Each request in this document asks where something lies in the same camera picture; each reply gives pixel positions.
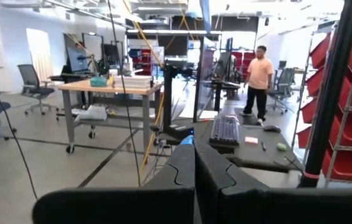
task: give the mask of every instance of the doorway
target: doorway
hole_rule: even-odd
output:
[[[54,75],[51,62],[50,40],[48,33],[37,29],[26,29],[27,42],[32,64],[40,82],[49,81]]]

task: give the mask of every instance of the teal box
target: teal box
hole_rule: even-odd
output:
[[[107,87],[107,78],[93,77],[90,79],[91,87]]]

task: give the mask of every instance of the computer mouse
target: computer mouse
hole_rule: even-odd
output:
[[[267,125],[263,128],[263,131],[281,133],[281,129],[276,125]]]

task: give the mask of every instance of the black keyboard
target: black keyboard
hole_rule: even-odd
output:
[[[217,115],[213,120],[211,144],[239,146],[238,122],[235,118]]]

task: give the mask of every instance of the pen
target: pen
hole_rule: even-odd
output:
[[[265,145],[264,145],[264,142],[262,142],[262,149],[263,149],[263,151],[265,151]]]

